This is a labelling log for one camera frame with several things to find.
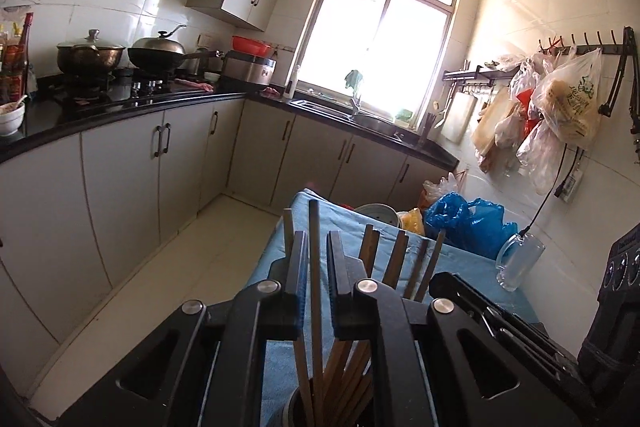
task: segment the metal bolt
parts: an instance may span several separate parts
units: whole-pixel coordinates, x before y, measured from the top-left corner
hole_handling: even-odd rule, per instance
[[[363,279],[358,282],[358,290],[363,293],[373,293],[378,289],[378,283],[371,279]]]
[[[187,315],[195,315],[196,313],[200,313],[204,308],[204,304],[200,301],[191,300],[187,301],[182,305],[182,312]]]
[[[271,281],[269,279],[258,283],[258,292],[273,293],[280,289],[280,283],[277,281]]]
[[[435,299],[433,301],[433,309],[438,313],[447,314],[453,311],[455,308],[453,302],[449,299]]]

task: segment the tiled floor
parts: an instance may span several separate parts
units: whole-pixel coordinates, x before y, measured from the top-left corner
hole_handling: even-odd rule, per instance
[[[220,196],[97,314],[53,365],[31,406],[55,419],[182,302],[233,298],[278,218]]]

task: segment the blue plastic bag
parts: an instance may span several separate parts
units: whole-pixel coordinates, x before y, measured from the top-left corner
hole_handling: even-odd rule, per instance
[[[450,192],[424,213],[425,230],[445,229],[447,244],[489,259],[496,259],[502,245],[518,233],[517,223],[502,223],[504,207],[481,198],[465,200]]]

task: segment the red basket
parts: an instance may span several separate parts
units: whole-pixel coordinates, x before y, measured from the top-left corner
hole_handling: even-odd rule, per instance
[[[254,41],[253,39],[239,37],[237,35],[232,39],[232,46],[237,52],[248,53],[249,55],[256,55],[257,57],[263,58],[266,58],[271,51],[271,46],[268,44],[264,44],[260,41]]]

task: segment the bright window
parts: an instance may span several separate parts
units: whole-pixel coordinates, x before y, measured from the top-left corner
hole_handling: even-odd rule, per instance
[[[322,0],[306,35],[299,79],[351,96],[345,77],[362,74],[362,101],[413,113],[426,103],[453,0]]]

